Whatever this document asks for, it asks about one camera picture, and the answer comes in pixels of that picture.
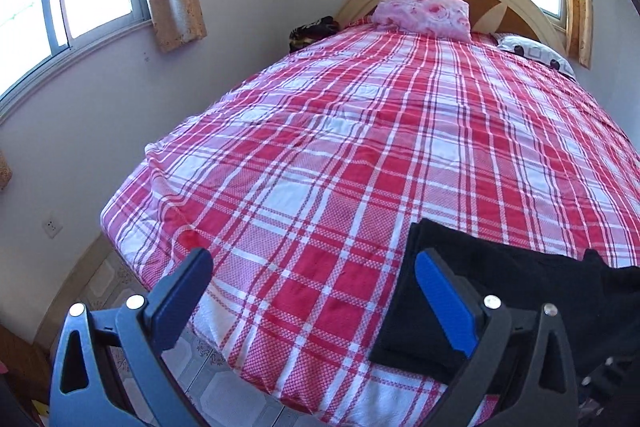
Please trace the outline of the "dark cloth beside bed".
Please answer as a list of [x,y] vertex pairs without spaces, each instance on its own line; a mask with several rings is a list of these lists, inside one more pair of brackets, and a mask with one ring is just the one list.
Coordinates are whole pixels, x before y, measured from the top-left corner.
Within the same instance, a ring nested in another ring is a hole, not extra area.
[[337,34],[340,30],[340,24],[332,16],[324,16],[320,20],[298,26],[288,35],[288,52],[297,52],[317,41]]

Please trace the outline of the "white patterned pillow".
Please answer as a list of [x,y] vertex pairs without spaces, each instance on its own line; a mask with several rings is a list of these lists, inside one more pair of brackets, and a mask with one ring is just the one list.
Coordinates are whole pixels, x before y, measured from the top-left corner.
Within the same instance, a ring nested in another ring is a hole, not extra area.
[[559,52],[556,52],[555,49],[550,48],[550,46],[517,34],[505,34],[504,32],[492,34],[491,37],[496,40],[498,49],[501,51],[548,66],[571,80],[576,79],[574,70],[567,59]]

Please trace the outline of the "pink floral pillow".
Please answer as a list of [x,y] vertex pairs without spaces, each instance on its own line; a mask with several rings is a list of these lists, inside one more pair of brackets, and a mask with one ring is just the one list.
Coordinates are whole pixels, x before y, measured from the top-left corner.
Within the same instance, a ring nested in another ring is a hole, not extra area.
[[463,0],[383,0],[371,23],[406,34],[472,41],[469,5]]

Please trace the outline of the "black pants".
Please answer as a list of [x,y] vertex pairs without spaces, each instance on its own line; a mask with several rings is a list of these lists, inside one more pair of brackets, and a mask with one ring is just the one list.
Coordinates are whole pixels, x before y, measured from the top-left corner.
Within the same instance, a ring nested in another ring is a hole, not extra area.
[[427,248],[480,295],[496,295],[521,310],[553,303],[580,377],[608,357],[639,351],[638,268],[613,269],[594,249],[575,260],[477,239],[423,219],[409,229],[394,295],[370,351],[373,363],[448,384],[465,361],[450,346],[414,276],[416,255]]

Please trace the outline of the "white wall socket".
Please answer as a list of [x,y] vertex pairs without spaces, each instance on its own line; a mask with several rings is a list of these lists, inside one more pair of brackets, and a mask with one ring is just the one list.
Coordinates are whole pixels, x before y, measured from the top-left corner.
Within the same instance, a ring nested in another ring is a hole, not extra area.
[[63,230],[63,225],[54,216],[49,216],[42,221],[42,228],[49,239],[54,239]]

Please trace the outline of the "red plaid bed sheet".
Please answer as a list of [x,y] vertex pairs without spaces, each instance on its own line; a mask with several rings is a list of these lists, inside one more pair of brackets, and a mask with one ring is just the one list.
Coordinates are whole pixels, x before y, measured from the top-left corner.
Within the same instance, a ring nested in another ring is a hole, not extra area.
[[414,426],[444,386],[368,355],[423,218],[631,267],[639,157],[547,66],[357,24],[149,144],[101,225],[146,287],[212,254],[190,324],[248,383],[334,426]]

